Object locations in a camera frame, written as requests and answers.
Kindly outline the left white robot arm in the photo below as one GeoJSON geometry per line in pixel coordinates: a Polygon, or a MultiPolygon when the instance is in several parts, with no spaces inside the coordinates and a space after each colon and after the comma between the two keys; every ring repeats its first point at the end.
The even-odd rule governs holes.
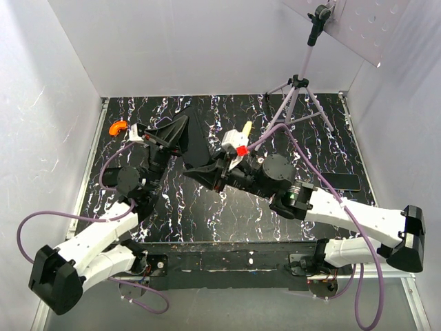
{"type": "Polygon", "coordinates": [[[188,122],[183,115],[155,130],[132,125],[131,142],[151,149],[147,167],[109,170],[105,187],[115,189],[119,199],[107,214],[55,248],[45,245],[37,251],[29,288],[57,315],[71,310],[86,290],[115,274],[145,276],[153,271],[146,249],[119,238],[153,211],[159,181],[170,157],[181,154],[180,140],[188,122]]]}

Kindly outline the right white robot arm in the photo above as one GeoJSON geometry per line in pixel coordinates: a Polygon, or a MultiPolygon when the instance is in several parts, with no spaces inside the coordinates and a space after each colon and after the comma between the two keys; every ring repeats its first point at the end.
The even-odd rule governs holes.
{"type": "Polygon", "coordinates": [[[320,239],[314,254],[298,266],[312,264],[320,274],[349,264],[385,261],[391,267],[418,273],[423,270],[425,225],[422,209],[408,205],[390,210],[335,198],[332,193],[295,178],[295,168],[279,154],[262,162],[243,159],[234,167],[219,154],[202,166],[185,163],[185,176],[209,190],[225,186],[270,199],[279,216],[334,225],[359,233],[352,239],[320,239]]]}

